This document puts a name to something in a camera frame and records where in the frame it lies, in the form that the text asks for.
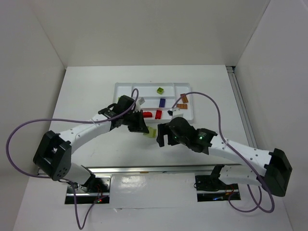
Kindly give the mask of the pale and lime green lego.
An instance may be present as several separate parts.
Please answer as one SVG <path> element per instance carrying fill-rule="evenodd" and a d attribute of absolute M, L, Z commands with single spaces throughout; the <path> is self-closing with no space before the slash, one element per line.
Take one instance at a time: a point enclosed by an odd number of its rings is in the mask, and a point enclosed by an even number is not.
<path fill-rule="evenodd" d="M 153 128 L 151 126 L 148 126 L 148 133 L 144 133 L 144 136 L 146 137 L 149 137 L 149 138 L 155 138 L 156 137 L 156 132 L 157 132 L 157 129 L 156 128 Z"/>

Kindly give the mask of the red curved lego piece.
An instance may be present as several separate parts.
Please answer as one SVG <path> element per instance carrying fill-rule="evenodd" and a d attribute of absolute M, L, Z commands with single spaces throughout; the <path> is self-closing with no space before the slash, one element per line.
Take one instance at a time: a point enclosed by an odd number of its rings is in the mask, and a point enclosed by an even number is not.
<path fill-rule="evenodd" d="M 144 118 L 152 118 L 153 117 L 152 112 L 143 112 L 142 115 L 143 115 Z"/>

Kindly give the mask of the red lego brick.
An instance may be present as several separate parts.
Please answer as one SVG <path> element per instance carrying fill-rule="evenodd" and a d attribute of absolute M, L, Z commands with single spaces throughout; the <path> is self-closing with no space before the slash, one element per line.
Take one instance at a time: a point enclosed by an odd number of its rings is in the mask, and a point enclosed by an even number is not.
<path fill-rule="evenodd" d="M 156 110 L 155 119 L 161 119 L 162 117 L 162 110 Z"/>

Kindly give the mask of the purple lego plate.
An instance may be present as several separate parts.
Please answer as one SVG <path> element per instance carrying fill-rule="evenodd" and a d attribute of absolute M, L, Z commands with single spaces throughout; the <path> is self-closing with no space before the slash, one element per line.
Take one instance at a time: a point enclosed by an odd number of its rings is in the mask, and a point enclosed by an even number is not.
<path fill-rule="evenodd" d="M 166 105 L 166 100 L 164 98 L 161 98 L 159 101 L 159 107 L 164 108 Z"/>

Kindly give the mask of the orange lego brick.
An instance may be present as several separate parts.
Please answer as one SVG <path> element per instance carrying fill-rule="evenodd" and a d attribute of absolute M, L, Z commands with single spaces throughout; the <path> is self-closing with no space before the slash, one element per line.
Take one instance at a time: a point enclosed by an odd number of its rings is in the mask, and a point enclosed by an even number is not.
<path fill-rule="evenodd" d="M 182 103 L 186 104 L 189 102 L 187 95 L 185 93 L 181 94 L 180 97 L 181 97 Z"/>

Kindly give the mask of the dark green square lego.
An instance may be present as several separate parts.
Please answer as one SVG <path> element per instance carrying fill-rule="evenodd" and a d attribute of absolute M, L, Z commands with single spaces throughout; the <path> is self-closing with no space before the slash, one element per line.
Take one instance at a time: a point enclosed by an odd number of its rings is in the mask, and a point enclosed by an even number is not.
<path fill-rule="evenodd" d="M 160 95 L 163 95 L 164 92 L 165 92 L 165 90 L 164 90 L 163 88 L 159 87 L 159 88 L 156 90 L 156 92 L 157 92 L 158 94 L 160 94 Z"/>

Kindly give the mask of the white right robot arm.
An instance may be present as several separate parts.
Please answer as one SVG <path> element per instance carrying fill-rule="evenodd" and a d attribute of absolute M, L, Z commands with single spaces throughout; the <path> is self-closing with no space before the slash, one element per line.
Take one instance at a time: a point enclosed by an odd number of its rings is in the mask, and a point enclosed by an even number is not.
<path fill-rule="evenodd" d="M 194 128 L 182 117 L 176 117 L 168 123 L 159 124 L 156 138 L 160 147 L 182 144 L 188 149 L 211 156 L 231 160 L 238 167 L 221 166 L 214 177 L 224 184 L 251 184 L 269 189 L 270 193 L 284 197 L 292 173 L 291 164 L 284 151 L 255 149 L 227 140 L 216 132 L 206 128 Z"/>

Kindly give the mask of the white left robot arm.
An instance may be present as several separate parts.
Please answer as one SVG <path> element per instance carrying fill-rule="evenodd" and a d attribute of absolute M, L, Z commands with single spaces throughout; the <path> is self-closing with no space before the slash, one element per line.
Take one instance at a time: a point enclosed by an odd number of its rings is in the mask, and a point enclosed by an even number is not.
<path fill-rule="evenodd" d="M 70 130 L 46 132 L 33 162 L 53 181 L 68 180 L 93 190 L 101 181 L 86 167 L 72 163 L 72 154 L 82 145 L 125 125 L 130 132 L 149 133 L 141 105 L 144 98 L 123 95 L 117 103 L 100 110 L 91 120 Z"/>

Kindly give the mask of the white divided sorting tray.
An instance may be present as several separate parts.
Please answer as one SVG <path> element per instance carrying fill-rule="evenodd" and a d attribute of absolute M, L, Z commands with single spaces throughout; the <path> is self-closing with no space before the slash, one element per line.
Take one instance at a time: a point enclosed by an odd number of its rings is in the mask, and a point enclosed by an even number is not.
<path fill-rule="evenodd" d="M 161 87 L 165 90 L 160 95 L 156 90 Z M 152 112 L 152 118 L 145 118 L 145 122 L 149 123 L 166 123 L 171 120 L 168 110 L 171 109 L 181 94 L 191 91 L 189 83 L 116 83 L 114 89 L 114 102 L 122 95 L 130 96 L 133 89 L 138 89 L 139 96 L 143 97 L 145 103 L 141 105 L 141 109 L 145 112 Z M 164 108 L 159 107 L 161 98 L 166 100 Z M 156 110 L 162 110 L 161 119 L 155 119 Z"/>

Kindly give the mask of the aluminium rail front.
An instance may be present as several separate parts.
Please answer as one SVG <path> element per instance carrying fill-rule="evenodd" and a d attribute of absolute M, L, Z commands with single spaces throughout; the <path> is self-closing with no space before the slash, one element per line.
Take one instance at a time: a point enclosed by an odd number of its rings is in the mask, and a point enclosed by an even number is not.
<path fill-rule="evenodd" d="M 72 166 L 70 170 L 61 170 L 56 173 L 56 176 L 61 178 L 70 179 L 77 176 L 83 176 L 87 172 L 98 176 L 107 176 L 112 174 L 153 174 L 153 173 L 211 173 L 215 166 L 221 167 L 223 164 L 218 165 L 196 165 L 196 166 L 154 166 L 154 167 L 90 167 L 84 168 L 82 166 Z"/>

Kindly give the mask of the aluminium rail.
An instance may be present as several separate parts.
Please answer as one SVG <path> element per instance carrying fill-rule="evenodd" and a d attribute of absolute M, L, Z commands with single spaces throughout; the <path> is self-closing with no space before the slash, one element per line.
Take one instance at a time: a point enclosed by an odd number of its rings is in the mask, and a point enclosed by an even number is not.
<path fill-rule="evenodd" d="M 239 109 L 240 117 L 244 126 L 244 131 L 248 140 L 248 144 L 251 147 L 257 148 L 257 142 L 252 130 L 252 126 L 248 117 L 248 113 L 246 110 L 246 106 L 244 103 L 244 99 L 240 90 L 240 86 L 235 75 L 235 67 L 234 66 L 226 66 L 226 70 L 229 76 L 229 80 L 231 83 L 231 87 L 233 90 L 233 94 L 235 96 L 235 100 Z"/>
<path fill-rule="evenodd" d="M 56 173 L 56 176 L 61 178 L 70 179 L 77 176 L 83 176 L 87 172 L 98 176 L 107 176 L 112 174 L 153 174 L 153 173 L 211 173 L 215 166 L 221 167 L 223 164 L 218 165 L 196 165 L 196 166 L 154 166 L 154 167 L 90 167 L 84 168 L 82 166 L 72 166 L 70 170 L 61 170 Z"/>

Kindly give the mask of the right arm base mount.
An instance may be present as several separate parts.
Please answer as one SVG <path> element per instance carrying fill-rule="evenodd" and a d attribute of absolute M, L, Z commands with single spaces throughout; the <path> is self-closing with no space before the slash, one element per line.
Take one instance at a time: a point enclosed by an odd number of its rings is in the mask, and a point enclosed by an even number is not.
<path fill-rule="evenodd" d="M 210 175 L 196 175 L 193 187 L 197 191 L 197 202 L 215 202 L 240 200 L 239 186 L 227 185 L 219 180 L 220 172 L 225 165 L 216 165 Z"/>

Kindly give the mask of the aluminium rail right side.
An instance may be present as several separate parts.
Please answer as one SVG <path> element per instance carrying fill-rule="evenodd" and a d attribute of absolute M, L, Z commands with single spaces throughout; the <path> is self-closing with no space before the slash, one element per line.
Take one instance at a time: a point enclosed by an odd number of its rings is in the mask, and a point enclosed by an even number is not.
<path fill-rule="evenodd" d="M 226 66 L 226 70 L 229 76 L 229 80 L 231 83 L 231 87 L 233 90 L 233 94 L 235 96 L 235 100 L 239 109 L 240 117 L 244 126 L 244 131 L 248 140 L 248 144 L 251 147 L 257 148 L 257 142 L 252 130 L 252 126 L 248 117 L 248 113 L 246 110 L 246 106 L 244 103 L 244 99 L 240 90 L 240 86 L 235 75 L 235 67 L 234 66 Z"/>

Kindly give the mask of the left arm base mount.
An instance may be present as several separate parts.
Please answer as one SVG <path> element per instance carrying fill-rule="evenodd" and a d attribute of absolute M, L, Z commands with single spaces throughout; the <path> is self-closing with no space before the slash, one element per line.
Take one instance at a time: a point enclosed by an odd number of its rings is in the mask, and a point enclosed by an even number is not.
<path fill-rule="evenodd" d="M 95 200 L 98 204 L 108 204 L 110 203 L 110 186 L 111 176 L 96 176 L 94 184 L 89 187 L 77 183 L 74 183 L 72 187 L 68 184 L 64 203 L 66 205 L 74 204 L 73 190 L 75 190 L 77 204 L 90 205 Z"/>

